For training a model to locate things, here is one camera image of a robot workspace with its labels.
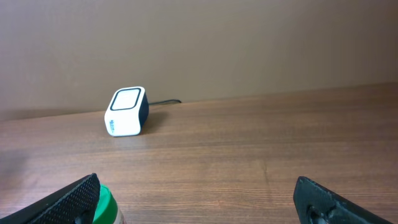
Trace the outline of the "white barcode scanner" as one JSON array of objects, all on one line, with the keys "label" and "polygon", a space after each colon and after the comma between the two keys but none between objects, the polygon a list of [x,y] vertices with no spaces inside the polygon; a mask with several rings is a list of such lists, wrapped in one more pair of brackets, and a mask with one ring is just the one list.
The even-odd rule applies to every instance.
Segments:
[{"label": "white barcode scanner", "polygon": [[105,112],[104,123],[113,137],[140,134],[149,115],[146,90],[141,86],[121,88],[116,91]]}]

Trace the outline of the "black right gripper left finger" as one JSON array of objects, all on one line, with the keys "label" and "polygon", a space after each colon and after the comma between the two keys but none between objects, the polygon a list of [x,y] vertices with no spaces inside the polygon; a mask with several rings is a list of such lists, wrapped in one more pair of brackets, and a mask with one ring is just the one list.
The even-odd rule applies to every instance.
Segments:
[{"label": "black right gripper left finger", "polygon": [[1,224],[92,224],[99,199],[100,181],[92,173],[1,218]]}]

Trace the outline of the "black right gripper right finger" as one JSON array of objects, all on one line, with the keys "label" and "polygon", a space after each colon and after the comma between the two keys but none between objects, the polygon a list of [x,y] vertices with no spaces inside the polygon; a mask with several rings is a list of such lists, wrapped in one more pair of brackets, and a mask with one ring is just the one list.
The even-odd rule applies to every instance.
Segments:
[{"label": "black right gripper right finger", "polygon": [[301,224],[392,224],[305,176],[293,194]]}]

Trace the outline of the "green lid small jar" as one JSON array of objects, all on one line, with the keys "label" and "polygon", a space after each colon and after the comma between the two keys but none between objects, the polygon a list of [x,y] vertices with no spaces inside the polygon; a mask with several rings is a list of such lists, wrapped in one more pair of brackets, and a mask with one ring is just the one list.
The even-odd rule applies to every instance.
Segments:
[{"label": "green lid small jar", "polygon": [[110,189],[103,184],[101,184],[93,224],[126,224],[123,213]]}]

